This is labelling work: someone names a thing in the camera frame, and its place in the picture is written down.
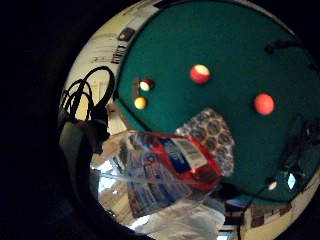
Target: green felt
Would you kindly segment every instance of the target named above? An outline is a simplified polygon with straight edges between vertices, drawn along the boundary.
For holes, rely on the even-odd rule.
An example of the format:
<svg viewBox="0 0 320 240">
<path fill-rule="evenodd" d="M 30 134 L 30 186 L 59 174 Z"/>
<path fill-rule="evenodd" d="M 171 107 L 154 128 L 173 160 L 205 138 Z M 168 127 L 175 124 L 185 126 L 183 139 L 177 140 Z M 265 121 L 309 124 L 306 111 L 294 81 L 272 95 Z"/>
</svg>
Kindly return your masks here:
<svg viewBox="0 0 320 240">
<path fill-rule="evenodd" d="M 149 20 L 130 45 L 118 74 L 124 114 L 157 132 L 172 133 L 206 107 L 225 118 L 236 142 L 235 172 L 224 181 L 249 195 L 257 193 L 279 165 L 288 125 L 297 113 L 306 119 L 320 115 L 320 81 L 308 68 L 300 48 L 269 55 L 276 40 L 296 40 L 263 14 L 233 3 L 195 1 L 174 5 Z M 204 85 L 190 80 L 195 64 L 204 64 L 212 78 Z M 134 107 L 132 82 L 137 76 L 155 81 L 143 110 Z M 275 111 L 259 115 L 254 97 L 262 92 L 275 99 Z M 313 150 L 303 169 L 310 177 L 320 157 Z M 262 198 L 289 201 L 286 185 Z"/>
</svg>

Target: billiard ball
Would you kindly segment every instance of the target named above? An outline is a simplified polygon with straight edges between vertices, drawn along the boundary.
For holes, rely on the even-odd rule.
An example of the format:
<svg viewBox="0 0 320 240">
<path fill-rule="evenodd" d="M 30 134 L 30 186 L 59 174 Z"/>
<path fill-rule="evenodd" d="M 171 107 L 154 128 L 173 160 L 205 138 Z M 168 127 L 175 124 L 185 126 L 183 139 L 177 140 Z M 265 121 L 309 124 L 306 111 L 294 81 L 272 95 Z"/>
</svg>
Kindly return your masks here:
<svg viewBox="0 0 320 240">
<path fill-rule="evenodd" d="M 268 115 L 274 111 L 274 100 L 270 95 L 261 93 L 254 99 L 254 107 L 261 115 Z"/>
<path fill-rule="evenodd" d="M 153 81 L 149 78 L 145 78 L 140 81 L 139 86 L 142 91 L 150 91 L 150 89 L 153 88 Z"/>
<path fill-rule="evenodd" d="M 144 109 L 147 106 L 147 99 L 145 99 L 144 97 L 137 97 L 134 100 L 134 106 L 137 109 Z"/>
<path fill-rule="evenodd" d="M 198 84 L 206 83 L 209 80 L 210 76 L 211 74 L 209 69 L 201 64 L 193 66 L 190 70 L 190 78 L 192 79 L 192 81 Z"/>
</svg>

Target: pool table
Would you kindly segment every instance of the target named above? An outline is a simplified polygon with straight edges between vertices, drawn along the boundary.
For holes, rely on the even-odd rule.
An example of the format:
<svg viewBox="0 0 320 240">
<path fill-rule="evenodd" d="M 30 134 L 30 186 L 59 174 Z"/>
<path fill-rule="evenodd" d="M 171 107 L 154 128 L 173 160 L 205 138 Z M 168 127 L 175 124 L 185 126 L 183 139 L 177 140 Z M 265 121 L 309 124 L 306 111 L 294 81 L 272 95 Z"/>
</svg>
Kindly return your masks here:
<svg viewBox="0 0 320 240">
<path fill-rule="evenodd" d="M 257 195 L 277 172 L 288 139 L 301 128 L 293 120 L 320 117 L 316 64 L 286 25 L 243 1 L 154 2 L 159 10 L 139 29 L 124 29 L 119 37 L 129 44 L 116 75 L 116 103 L 134 128 L 164 133 L 173 133 L 204 108 L 219 112 L 235 140 L 234 174 L 222 181 L 234 184 L 240 199 Z M 279 40 L 287 45 L 267 51 Z M 207 83 L 191 81 L 196 64 L 211 71 Z M 134 105 L 137 77 L 155 83 L 140 93 L 148 101 L 144 109 Z M 269 115 L 253 107 L 260 93 L 275 101 Z M 306 182 L 319 158 L 319 146 L 305 152 Z M 296 194 L 283 181 L 273 191 L 260 191 L 256 201 L 281 204 Z"/>
</svg>

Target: black cable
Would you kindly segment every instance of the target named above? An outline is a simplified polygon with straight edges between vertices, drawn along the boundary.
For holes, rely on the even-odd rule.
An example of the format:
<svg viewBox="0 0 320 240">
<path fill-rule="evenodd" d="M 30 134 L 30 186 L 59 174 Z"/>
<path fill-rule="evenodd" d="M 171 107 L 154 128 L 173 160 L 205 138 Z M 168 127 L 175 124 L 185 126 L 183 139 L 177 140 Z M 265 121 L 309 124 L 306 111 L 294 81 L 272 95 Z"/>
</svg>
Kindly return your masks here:
<svg viewBox="0 0 320 240">
<path fill-rule="evenodd" d="M 97 106 L 98 106 L 99 108 L 101 108 L 101 105 L 102 105 L 101 103 L 102 103 L 102 102 L 103 102 L 103 103 L 105 102 L 105 101 L 104 101 L 104 98 L 106 97 L 106 95 L 109 95 L 108 90 L 109 90 L 110 85 L 113 85 L 112 88 L 114 88 L 114 81 L 115 81 L 115 80 L 114 80 L 114 75 L 113 75 L 112 71 L 111 71 L 107 66 L 100 66 L 100 67 L 96 67 L 96 68 L 90 70 L 90 72 L 87 73 L 87 75 L 81 80 L 81 82 L 80 82 L 80 84 L 79 84 L 79 87 L 78 87 L 78 89 L 77 89 L 77 91 L 76 91 L 76 94 L 75 94 L 75 97 L 74 97 L 74 101 L 73 101 L 73 104 L 72 104 L 71 109 L 70 109 L 70 119 L 71 119 L 71 121 L 74 121 L 74 120 L 75 120 L 75 114 L 76 114 L 76 112 L 77 112 L 77 109 L 78 109 L 78 106 L 79 106 L 79 103 L 80 103 L 80 99 L 81 99 L 81 95 L 82 95 L 84 86 L 85 86 L 88 78 L 89 78 L 93 73 L 95 73 L 95 72 L 97 72 L 97 71 L 100 71 L 100 70 L 105 70 L 105 71 L 107 71 L 107 72 L 109 73 L 110 78 L 109 78 L 109 86 L 108 86 L 107 92 L 106 92 L 105 96 L 104 96 L 104 97 L 99 101 L 99 103 L 97 104 Z"/>
<path fill-rule="evenodd" d="M 69 99 L 68 99 L 68 101 L 66 103 L 65 109 L 68 109 L 70 107 L 72 99 L 75 98 L 76 94 L 77 93 L 75 92 L 69 97 Z M 92 100 L 92 98 L 90 97 L 90 95 L 88 93 L 82 92 L 81 95 L 85 95 L 87 97 L 87 99 L 88 99 L 88 108 L 87 108 L 87 114 L 86 114 L 86 118 L 85 118 L 85 120 L 88 121 L 89 120 L 89 114 L 90 114 L 90 111 L 92 110 L 92 108 L 94 107 L 94 103 L 93 103 L 93 100 Z"/>
<path fill-rule="evenodd" d="M 62 97 L 63 97 L 63 99 L 62 99 L 62 101 L 61 101 L 61 106 L 62 106 L 62 107 L 64 107 L 66 98 L 67 98 L 67 97 L 70 97 L 70 91 L 71 91 L 71 89 L 72 89 L 75 85 L 80 84 L 81 81 L 83 81 L 83 80 L 82 80 L 82 79 L 78 79 L 77 81 L 73 82 L 67 90 L 64 90 L 64 91 L 62 92 Z M 88 89 L 89 89 L 89 95 L 90 95 L 90 97 L 92 97 L 92 90 L 91 90 L 91 87 L 90 87 L 89 83 L 88 83 L 88 82 L 85 82 L 85 85 L 86 85 L 86 86 L 88 87 Z"/>
<path fill-rule="evenodd" d="M 84 86 L 87 85 L 89 88 L 89 96 L 92 100 L 92 90 L 90 85 L 87 83 L 88 78 L 94 74 L 97 71 L 100 70 L 104 70 L 107 71 L 109 73 L 109 84 L 108 84 L 108 88 L 105 92 L 105 95 L 102 97 L 102 99 L 100 99 L 100 101 L 97 103 L 96 106 L 93 106 L 92 109 L 90 109 L 90 116 L 92 119 L 96 119 L 96 120 L 102 120 L 103 122 L 107 123 L 108 118 L 107 118 L 107 112 L 105 109 L 105 106 L 107 105 L 109 99 L 111 98 L 113 91 L 114 91 L 114 85 L 115 85 L 115 77 L 113 75 L 113 72 L 107 67 L 107 66 L 100 66 L 100 67 L 96 67 L 92 70 L 90 70 L 89 73 L 87 73 L 87 75 L 83 78 L 83 79 L 79 79 L 77 81 L 75 81 L 67 91 L 70 91 L 72 87 L 74 87 L 76 84 L 79 84 L 79 87 L 77 89 L 77 91 L 75 93 L 73 93 L 66 104 L 66 109 L 69 108 L 71 101 L 72 105 L 70 107 L 70 120 L 71 121 L 75 121 L 75 114 L 77 112 L 77 109 L 79 107 L 80 104 L 80 100 L 81 100 L 81 96 L 83 95 L 83 89 Z"/>
</svg>

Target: red billiard ball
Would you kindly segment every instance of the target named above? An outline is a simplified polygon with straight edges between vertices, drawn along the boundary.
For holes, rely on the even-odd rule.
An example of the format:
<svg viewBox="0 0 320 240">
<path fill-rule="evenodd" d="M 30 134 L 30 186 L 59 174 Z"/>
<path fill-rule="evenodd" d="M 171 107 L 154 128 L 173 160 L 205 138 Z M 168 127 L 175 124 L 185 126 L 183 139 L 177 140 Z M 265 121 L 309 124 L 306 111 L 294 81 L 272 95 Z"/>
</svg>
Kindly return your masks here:
<svg viewBox="0 0 320 240">
<path fill-rule="evenodd" d="M 274 111 L 274 105 L 273 98 L 266 93 L 261 93 L 254 99 L 254 107 L 261 115 L 269 115 L 272 113 Z"/>
<path fill-rule="evenodd" d="M 190 77 L 195 83 L 203 84 L 209 80 L 211 74 L 206 66 L 197 64 L 191 68 Z"/>
</svg>

